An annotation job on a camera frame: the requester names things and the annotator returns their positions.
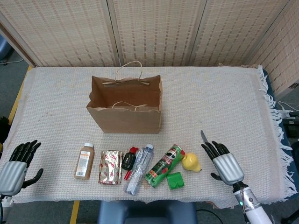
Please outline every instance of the green toy block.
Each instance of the green toy block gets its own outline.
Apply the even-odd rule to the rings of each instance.
[[[183,177],[180,172],[167,175],[167,182],[170,190],[182,188],[184,186]]]

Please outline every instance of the white cable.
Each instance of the white cable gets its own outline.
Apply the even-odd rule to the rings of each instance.
[[[283,110],[285,110],[285,109],[284,109],[284,107],[283,107],[280,103],[287,105],[288,107],[292,108],[292,109],[295,110],[295,111],[299,111],[299,110],[295,109],[294,107],[291,107],[291,106],[288,105],[287,103],[282,102],[282,101],[279,101],[278,104],[281,106],[281,108],[282,108]]]
[[[0,64],[17,63],[17,62],[21,62],[21,61],[24,61],[24,59],[21,59],[21,60],[19,60],[19,61],[16,61],[16,62],[5,62],[5,63],[0,63]]]

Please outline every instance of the floor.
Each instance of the floor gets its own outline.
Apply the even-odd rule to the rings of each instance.
[[[9,61],[18,61],[20,56],[14,52]],[[0,116],[9,116],[14,104],[28,65],[25,61],[11,63],[6,66],[0,65]],[[296,93],[283,99],[292,106],[299,108],[299,88]],[[67,224],[70,222],[73,202],[32,202],[15,204],[8,218],[7,224]],[[82,201],[77,217],[77,223],[96,223],[99,201]],[[299,209],[299,198],[290,199],[286,202],[273,203],[263,206],[267,214],[273,216],[276,224],[280,223],[281,217],[287,217]],[[208,209],[216,213],[223,223],[244,223],[240,206],[234,209],[217,210],[207,203],[197,203],[198,209]],[[199,224],[219,224],[220,222],[212,214],[205,211],[198,212]]]

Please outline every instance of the yellow fruit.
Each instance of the yellow fruit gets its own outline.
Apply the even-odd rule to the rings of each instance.
[[[194,172],[201,171],[201,167],[195,153],[186,153],[185,157],[182,159],[182,165],[186,170],[191,170]]]

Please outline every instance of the white bottle cap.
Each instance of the white bottle cap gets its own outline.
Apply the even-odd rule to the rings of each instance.
[[[85,143],[84,146],[93,148],[93,144],[92,143]]]
[[[154,149],[154,146],[153,146],[152,144],[150,144],[150,143],[149,143],[149,144],[146,144],[146,147],[147,147],[147,148],[150,148],[150,149]]]

